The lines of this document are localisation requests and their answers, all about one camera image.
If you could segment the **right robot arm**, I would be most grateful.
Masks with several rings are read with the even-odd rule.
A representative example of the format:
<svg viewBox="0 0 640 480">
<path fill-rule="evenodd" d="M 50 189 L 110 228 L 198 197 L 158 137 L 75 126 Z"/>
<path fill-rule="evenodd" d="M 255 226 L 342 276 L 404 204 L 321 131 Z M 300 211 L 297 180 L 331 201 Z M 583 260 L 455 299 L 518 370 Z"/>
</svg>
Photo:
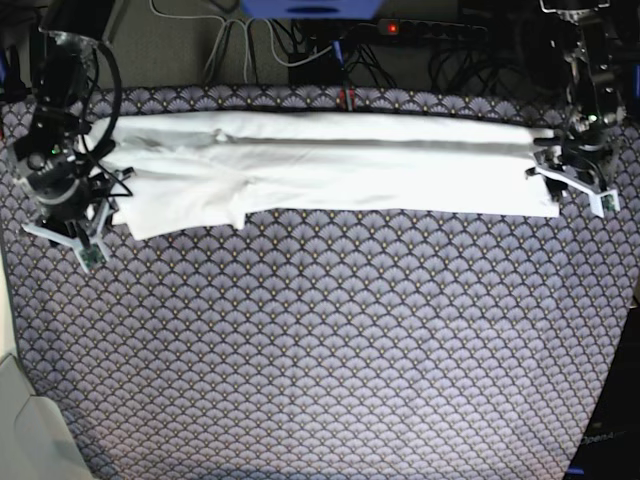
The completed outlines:
<svg viewBox="0 0 640 480">
<path fill-rule="evenodd" d="M 122 80 L 105 33 L 112 1 L 55 1 L 40 30 L 52 39 L 33 79 L 35 110 L 28 133 L 8 150 L 14 181 L 35 202 L 40 215 L 26 231 L 80 253 L 98 249 L 117 197 L 133 171 L 109 171 L 102 160 L 115 148 L 112 135 L 122 105 Z M 112 110 L 101 137 L 88 146 L 86 111 L 104 59 L 113 80 Z"/>
</svg>

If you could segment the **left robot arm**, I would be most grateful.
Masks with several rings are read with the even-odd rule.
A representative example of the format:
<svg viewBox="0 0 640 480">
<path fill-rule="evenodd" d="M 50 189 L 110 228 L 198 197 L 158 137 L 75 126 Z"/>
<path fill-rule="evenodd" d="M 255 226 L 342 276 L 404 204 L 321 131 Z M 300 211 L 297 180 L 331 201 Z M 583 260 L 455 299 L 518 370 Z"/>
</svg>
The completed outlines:
<svg viewBox="0 0 640 480">
<path fill-rule="evenodd" d="M 614 129 L 625 116 L 603 10 L 608 1 L 542 1 L 541 10 L 571 28 L 561 51 L 569 65 L 568 112 L 553 137 L 538 137 L 535 166 L 554 202 L 574 188 L 588 196 L 591 212 L 604 217 L 620 210 L 613 176 L 621 142 Z"/>
</svg>

